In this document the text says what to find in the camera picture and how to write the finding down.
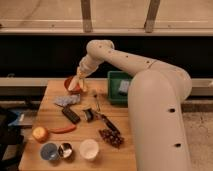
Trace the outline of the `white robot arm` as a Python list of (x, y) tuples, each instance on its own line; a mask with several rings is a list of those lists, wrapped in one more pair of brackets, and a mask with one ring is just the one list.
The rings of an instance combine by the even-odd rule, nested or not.
[(192, 81), (182, 68), (118, 51), (110, 40), (91, 40), (77, 73), (87, 77), (108, 62), (132, 76), (128, 112), (137, 171), (192, 171), (181, 103)]

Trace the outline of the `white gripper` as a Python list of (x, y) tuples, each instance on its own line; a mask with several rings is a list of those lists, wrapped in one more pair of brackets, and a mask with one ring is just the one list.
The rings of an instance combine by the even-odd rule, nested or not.
[(85, 56), (81, 59), (76, 70), (76, 78), (79, 84), (82, 82), (83, 92), (88, 92), (88, 85), (85, 78), (94, 73), (98, 69), (98, 66), (99, 61), (90, 56)]

